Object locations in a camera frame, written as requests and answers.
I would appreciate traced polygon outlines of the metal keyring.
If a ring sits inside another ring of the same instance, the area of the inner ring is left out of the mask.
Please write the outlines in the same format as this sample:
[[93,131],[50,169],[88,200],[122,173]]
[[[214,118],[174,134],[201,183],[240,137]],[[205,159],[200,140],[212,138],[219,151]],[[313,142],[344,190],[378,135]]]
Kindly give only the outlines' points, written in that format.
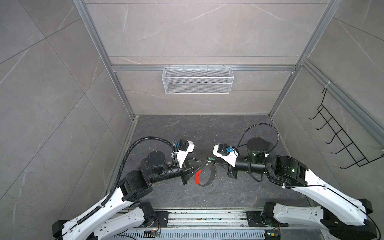
[[209,186],[215,180],[215,178],[217,176],[217,168],[216,168],[215,165],[213,165],[212,163],[209,162],[209,159],[214,159],[214,158],[208,158],[207,163],[206,163],[207,166],[201,170],[202,171],[201,174],[202,173],[204,174],[204,173],[206,173],[208,171],[209,172],[209,177],[208,177],[208,179],[207,179],[207,181],[205,183],[201,182],[200,187]]

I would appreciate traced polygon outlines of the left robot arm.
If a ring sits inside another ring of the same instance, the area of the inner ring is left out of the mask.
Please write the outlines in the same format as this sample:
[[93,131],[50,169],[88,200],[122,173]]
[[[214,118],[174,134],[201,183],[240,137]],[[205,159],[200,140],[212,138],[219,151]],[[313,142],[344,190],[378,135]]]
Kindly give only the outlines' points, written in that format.
[[[131,151],[145,141],[158,141],[172,150],[172,162],[166,163],[164,153],[154,151],[125,177],[122,176]],[[58,220],[52,225],[56,240],[106,240],[128,229],[150,226],[156,212],[149,202],[141,202],[153,191],[156,182],[181,178],[183,184],[204,165],[188,157],[195,145],[179,140],[175,144],[159,138],[144,137],[135,141],[126,151],[111,191],[99,202],[72,220]]]

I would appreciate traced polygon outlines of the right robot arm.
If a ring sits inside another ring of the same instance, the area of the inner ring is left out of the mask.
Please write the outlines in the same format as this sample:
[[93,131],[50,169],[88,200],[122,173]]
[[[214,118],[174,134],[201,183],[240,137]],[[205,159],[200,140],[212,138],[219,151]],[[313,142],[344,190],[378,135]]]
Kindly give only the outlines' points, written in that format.
[[247,154],[240,155],[239,145],[215,145],[213,154],[228,164],[228,176],[236,179],[238,172],[251,177],[260,174],[282,187],[312,199],[316,207],[293,207],[267,202],[257,218],[275,228],[289,225],[318,227],[339,240],[380,240],[383,235],[370,217],[372,203],[354,199],[318,177],[305,164],[290,156],[276,155],[277,145],[262,138],[247,141]]

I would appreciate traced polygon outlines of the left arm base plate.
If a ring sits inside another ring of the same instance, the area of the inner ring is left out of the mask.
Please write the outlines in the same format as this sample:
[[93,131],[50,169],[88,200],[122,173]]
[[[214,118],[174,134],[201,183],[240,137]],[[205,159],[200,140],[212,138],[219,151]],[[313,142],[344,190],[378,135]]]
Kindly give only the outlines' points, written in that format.
[[158,224],[160,224],[160,228],[167,228],[168,227],[168,221],[169,221],[169,214],[168,211],[155,211],[156,215],[154,220],[149,225],[150,228],[156,228]]

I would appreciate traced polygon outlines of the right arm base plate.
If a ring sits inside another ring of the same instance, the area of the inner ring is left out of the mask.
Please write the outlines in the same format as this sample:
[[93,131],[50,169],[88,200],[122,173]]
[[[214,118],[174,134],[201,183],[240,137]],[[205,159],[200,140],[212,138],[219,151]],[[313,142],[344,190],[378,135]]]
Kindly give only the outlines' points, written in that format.
[[274,213],[262,211],[246,211],[249,227],[288,227],[288,223],[281,223]]

